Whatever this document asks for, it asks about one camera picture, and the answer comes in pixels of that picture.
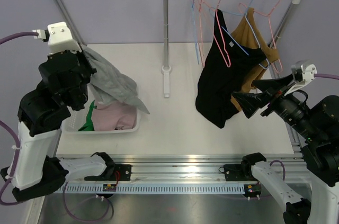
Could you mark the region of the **blue hanger of mauve top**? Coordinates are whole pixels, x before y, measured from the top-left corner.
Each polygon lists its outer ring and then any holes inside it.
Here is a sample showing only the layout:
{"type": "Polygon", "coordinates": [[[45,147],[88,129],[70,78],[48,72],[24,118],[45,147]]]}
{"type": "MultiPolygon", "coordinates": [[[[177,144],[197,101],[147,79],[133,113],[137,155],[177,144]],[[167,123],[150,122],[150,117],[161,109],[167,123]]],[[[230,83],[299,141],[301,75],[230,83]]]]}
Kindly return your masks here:
{"type": "Polygon", "coordinates": [[[198,47],[198,36],[197,36],[197,27],[195,22],[195,0],[191,0],[191,19],[192,19],[192,26],[193,26],[193,40],[194,40],[194,48],[197,57],[197,63],[200,65],[200,52],[198,47]]]}

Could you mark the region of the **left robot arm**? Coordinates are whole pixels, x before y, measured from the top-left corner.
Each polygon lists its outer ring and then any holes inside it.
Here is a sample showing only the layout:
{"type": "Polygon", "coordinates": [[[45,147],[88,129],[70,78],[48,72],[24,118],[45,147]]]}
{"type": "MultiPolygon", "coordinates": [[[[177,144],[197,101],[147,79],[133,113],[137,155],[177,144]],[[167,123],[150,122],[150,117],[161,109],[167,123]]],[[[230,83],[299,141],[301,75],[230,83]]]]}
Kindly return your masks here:
{"type": "Polygon", "coordinates": [[[104,152],[73,160],[47,154],[70,111],[82,110],[88,101],[87,85],[96,69],[84,51],[54,52],[39,72],[41,82],[20,101],[18,133],[1,123],[15,140],[12,163],[1,169],[5,185],[13,185],[14,204],[49,195],[78,178],[107,181],[114,176],[115,163],[104,152]]]}

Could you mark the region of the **mauve pink tank top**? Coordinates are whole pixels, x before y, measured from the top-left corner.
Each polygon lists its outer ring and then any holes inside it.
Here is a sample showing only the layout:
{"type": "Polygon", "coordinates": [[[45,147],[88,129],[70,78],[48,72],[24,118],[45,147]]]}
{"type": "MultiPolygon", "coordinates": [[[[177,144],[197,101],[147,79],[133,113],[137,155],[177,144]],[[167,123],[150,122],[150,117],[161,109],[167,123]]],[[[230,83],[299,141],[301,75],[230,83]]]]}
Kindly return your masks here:
{"type": "Polygon", "coordinates": [[[92,121],[95,131],[128,130],[135,125],[137,109],[134,106],[115,101],[109,105],[95,102],[92,121]]]}

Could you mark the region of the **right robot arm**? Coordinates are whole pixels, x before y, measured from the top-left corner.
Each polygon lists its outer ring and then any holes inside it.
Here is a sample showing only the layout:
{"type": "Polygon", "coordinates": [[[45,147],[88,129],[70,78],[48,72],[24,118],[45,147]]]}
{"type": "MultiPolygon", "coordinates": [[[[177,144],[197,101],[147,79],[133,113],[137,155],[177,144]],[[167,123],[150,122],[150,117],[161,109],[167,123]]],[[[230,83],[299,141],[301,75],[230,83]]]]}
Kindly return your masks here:
{"type": "Polygon", "coordinates": [[[259,109],[263,109],[263,117],[275,113],[305,140],[301,154],[310,173],[311,200],[295,193],[279,178],[262,154],[244,156],[240,164],[243,178],[256,179],[273,196],[283,210],[285,223],[338,223],[338,96],[329,95],[309,108],[293,93],[307,98],[302,88],[312,80],[293,74],[255,80],[259,94],[232,94],[247,118],[259,109]]]}

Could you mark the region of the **grey tank top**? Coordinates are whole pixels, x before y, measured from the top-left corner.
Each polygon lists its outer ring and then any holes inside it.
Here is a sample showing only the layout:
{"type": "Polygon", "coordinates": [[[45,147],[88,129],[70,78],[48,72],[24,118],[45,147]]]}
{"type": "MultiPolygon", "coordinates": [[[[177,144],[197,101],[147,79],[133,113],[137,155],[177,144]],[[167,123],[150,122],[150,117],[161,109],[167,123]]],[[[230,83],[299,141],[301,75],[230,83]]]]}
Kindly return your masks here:
{"type": "Polygon", "coordinates": [[[110,105],[118,101],[149,113],[138,97],[137,84],[132,78],[121,73],[93,49],[85,45],[81,47],[90,65],[96,69],[96,73],[91,76],[90,90],[99,104],[110,105]]]}

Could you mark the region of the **pink hanger of green top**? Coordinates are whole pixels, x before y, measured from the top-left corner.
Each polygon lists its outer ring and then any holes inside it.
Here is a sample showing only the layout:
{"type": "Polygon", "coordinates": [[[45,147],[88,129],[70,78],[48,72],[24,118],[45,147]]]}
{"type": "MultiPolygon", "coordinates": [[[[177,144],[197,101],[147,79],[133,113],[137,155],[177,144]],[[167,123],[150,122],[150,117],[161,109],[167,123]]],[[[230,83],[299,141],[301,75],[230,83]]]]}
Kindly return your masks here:
{"type": "Polygon", "coordinates": [[[202,0],[198,0],[198,4],[199,4],[198,5],[198,12],[199,12],[199,32],[200,32],[200,42],[199,42],[198,46],[199,46],[202,66],[205,67],[206,59],[205,59],[205,54],[204,54],[203,32],[202,32],[202,16],[201,16],[202,0]]]}

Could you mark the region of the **green tank top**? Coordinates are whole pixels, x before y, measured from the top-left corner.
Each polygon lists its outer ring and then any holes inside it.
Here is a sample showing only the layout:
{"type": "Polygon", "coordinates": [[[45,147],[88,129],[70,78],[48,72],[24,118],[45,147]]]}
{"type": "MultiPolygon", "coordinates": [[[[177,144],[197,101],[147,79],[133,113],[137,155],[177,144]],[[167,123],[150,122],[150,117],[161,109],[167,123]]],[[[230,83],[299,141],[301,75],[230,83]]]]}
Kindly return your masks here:
{"type": "Polygon", "coordinates": [[[92,121],[93,110],[96,108],[95,101],[93,101],[88,109],[85,123],[78,129],[78,131],[94,131],[94,125],[92,121]]]}

